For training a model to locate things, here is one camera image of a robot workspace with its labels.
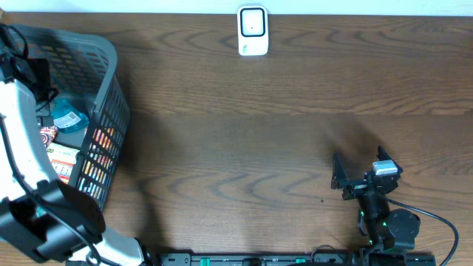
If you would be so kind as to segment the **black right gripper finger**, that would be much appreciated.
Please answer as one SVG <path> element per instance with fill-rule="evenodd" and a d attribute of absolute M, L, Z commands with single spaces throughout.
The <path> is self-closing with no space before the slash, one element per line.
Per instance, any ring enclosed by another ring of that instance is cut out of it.
<path fill-rule="evenodd" d="M 347 186 L 347 175 L 338 154 L 333 155 L 333 175 L 330 187 L 332 189 L 342 189 Z"/>
<path fill-rule="evenodd" d="M 385 150 L 385 148 L 383 146 L 378 146 L 377 150 L 378 150 L 378 154 L 376 155 L 376 157 L 378 158 L 378 161 L 393 160 L 394 163 L 396 164 L 396 166 L 398 167 L 398 173 L 397 174 L 402 174 L 403 173 L 403 169 L 396 163 L 396 161 L 394 159 L 392 159 L 392 157 L 387 153 L 387 151 Z"/>

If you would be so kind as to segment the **blue mouthwash bottle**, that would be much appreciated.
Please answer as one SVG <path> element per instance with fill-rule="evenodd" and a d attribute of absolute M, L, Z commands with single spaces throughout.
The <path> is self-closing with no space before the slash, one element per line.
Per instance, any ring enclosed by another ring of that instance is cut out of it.
<path fill-rule="evenodd" d="M 78 111 L 67 99 L 53 101 L 51 115 L 54 125 L 64 134 L 75 133 L 89 125 L 89 118 Z"/>

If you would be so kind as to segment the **red chocolate bar wrapper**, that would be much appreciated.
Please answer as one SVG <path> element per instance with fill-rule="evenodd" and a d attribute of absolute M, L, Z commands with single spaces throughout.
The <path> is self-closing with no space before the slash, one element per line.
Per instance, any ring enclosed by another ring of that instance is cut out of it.
<path fill-rule="evenodd" d="M 57 134 L 58 134 L 57 126 L 41 127 L 40 135 L 41 135 L 43 144 L 46 148 L 53 142 Z"/>

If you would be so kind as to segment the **yellow snack bag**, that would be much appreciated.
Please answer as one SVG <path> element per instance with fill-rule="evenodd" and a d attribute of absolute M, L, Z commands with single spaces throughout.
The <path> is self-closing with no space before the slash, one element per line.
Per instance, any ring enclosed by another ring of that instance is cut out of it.
<path fill-rule="evenodd" d="M 51 143 L 47 147 L 47 155 L 58 177 L 66 184 L 69 183 L 72 170 L 77 163 L 76 156 L 79 150 Z"/>

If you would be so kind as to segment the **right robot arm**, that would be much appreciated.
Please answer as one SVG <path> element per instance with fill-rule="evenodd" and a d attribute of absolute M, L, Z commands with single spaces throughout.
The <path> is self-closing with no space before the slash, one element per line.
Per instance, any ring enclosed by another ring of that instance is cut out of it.
<path fill-rule="evenodd" d="M 392 210 L 387 195 L 398 187 L 404 170 L 378 147 L 377 160 L 361 179 L 350 180 L 338 154 L 333 155 L 332 189 L 341 189 L 344 200 L 357 200 L 363 224 L 360 231 L 375 250 L 406 251 L 415 247 L 420 218 L 406 209 Z"/>

